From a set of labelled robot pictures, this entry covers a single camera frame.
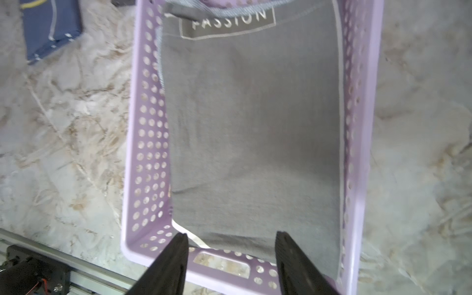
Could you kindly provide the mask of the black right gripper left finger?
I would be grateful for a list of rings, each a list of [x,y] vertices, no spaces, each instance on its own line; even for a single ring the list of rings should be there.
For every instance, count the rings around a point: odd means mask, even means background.
[[[127,291],[127,295],[182,295],[188,258],[188,236],[179,233]]]

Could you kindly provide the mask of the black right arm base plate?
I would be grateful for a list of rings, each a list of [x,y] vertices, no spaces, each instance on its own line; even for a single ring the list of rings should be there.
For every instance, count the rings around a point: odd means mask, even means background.
[[[71,268],[27,248],[11,245],[1,264],[2,295],[67,295]]]

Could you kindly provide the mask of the navy blue striped pillowcase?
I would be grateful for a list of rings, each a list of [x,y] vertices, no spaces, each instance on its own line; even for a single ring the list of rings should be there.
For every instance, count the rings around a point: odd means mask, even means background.
[[[29,64],[44,59],[82,34],[78,0],[21,1],[20,10]]]

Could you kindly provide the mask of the lilac plastic basket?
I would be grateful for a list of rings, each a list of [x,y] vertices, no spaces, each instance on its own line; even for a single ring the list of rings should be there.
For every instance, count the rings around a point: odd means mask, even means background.
[[[163,1],[137,1],[125,165],[121,249],[125,257],[151,265],[179,225],[172,220],[165,95],[158,71]],[[358,291],[361,240],[369,175],[383,1],[336,1],[340,91],[344,98],[344,196],[341,200],[341,255],[331,283],[343,295]],[[250,267],[245,279],[196,264],[200,253]],[[203,244],[189,254],[187,279],[225,294],[276,295],[275,266],[267,261]]]

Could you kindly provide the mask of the grey passion pillowcase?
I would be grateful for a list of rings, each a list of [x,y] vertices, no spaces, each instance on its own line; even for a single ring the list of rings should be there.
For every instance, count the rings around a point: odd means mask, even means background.
[[[335,1],[163,9],[173,220],[201,248],[275,261],[284,231],[336,277],[344,192]]]

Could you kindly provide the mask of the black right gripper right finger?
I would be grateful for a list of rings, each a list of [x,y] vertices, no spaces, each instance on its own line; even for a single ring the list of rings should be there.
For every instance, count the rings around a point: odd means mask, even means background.
[[[287,232],[276,234],[275,257],[282,295],[339,295]]]

